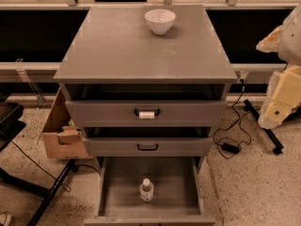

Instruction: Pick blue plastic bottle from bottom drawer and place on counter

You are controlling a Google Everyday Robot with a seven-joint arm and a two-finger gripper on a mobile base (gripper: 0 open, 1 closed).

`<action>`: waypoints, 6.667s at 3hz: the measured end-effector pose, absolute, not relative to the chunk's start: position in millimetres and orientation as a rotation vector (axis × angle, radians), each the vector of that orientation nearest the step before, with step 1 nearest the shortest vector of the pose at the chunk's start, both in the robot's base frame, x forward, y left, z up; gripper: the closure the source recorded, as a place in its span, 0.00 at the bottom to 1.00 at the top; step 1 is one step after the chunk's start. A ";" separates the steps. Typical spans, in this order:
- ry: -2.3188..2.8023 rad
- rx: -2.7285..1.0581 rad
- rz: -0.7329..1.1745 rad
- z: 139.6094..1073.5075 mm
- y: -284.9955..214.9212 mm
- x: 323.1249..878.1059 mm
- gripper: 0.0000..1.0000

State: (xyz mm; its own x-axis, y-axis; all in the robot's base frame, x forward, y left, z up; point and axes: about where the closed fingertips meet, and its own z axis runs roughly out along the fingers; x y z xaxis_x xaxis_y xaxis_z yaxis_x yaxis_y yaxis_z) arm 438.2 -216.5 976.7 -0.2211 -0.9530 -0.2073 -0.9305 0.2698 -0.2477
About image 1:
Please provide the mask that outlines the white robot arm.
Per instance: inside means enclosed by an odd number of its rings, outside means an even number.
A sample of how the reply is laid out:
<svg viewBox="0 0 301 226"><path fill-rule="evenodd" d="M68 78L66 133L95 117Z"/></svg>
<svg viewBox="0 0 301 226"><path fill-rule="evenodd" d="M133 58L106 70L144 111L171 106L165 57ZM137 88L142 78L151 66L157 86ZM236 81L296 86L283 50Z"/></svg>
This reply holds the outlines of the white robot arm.
<svg viewBox="0 0 301 226"><path fill-rule="evenodd" d="M270 77L258 118L261 128L274 129L301 104L301 4L256 49L275 52L288 64L282 73L274 71Z"/></svg>

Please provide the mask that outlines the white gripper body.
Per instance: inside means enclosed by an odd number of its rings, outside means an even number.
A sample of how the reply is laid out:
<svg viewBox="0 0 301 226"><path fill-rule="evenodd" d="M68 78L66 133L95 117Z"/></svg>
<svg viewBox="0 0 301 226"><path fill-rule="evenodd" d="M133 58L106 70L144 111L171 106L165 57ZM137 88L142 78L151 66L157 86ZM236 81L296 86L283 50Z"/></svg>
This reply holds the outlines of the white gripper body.
<svg viewBox="0 0 301 226"><path fill-rule="evenodd" d="M273 72L258 124L264 129L281 125L301 104L301 67L290 66L283 73Z"/></svg>

